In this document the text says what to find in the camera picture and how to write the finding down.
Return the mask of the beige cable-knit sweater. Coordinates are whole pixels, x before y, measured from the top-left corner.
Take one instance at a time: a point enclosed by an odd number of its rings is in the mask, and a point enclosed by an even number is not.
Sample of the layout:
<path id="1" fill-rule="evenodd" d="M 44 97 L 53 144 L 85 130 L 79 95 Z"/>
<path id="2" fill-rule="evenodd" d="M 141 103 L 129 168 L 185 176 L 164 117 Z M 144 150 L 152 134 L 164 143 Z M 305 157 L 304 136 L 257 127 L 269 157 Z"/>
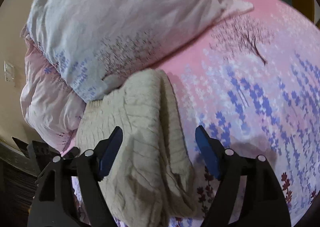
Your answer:
<path id="1" fill-rule="evenodd" d="M 86 105 L 75 145 L 94 148 L 115 127 L 123 143 L 99 186 L 112 216 L 128 226 L 167 226 L 196 214 L 194 171 L 176 98 L 162 70 L 144 70 Z"/>

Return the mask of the pink floral bed sheet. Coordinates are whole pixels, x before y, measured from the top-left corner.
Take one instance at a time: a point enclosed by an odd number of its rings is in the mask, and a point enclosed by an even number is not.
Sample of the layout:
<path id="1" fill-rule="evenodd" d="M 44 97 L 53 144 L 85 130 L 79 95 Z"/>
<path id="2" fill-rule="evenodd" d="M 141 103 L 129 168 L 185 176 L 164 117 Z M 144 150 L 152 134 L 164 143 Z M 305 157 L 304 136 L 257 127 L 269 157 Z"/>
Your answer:
<path id="1" fill-rule="evenodd" d="M 265 152 L 298 226 L 319 191 L 319 30 L 279 0 L 245 1 L 252 12 L 217 24 L 160 68 L 174 86 L 200 216 L 217 181 L 194 140 L 199 125 L 243 156 Z"/>

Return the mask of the white floral pillow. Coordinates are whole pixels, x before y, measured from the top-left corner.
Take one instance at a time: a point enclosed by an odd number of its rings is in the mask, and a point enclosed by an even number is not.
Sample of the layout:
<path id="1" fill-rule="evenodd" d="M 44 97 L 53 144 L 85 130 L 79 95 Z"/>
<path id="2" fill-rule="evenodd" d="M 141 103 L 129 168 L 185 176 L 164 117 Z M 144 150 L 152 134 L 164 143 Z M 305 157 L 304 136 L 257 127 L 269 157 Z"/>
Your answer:
<path id="1" fill-rule="evenodd" d="M 226 0 L 33 0 L 23 36 L 25 121 L 58 152 L 86 103 L 221 18 Z"/>

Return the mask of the white wall switch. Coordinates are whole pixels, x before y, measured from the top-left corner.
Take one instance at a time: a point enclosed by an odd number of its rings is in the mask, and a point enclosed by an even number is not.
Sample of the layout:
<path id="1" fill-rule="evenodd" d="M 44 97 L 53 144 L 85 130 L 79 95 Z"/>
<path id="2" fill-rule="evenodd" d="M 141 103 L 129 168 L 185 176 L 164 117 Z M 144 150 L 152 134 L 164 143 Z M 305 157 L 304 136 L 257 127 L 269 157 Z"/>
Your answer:
<path id="1" fill-rule="evenodd" d="M 6 61 L 4 61 L 4 76 L 6 82 L 15 82 L 15 67 Z"/>

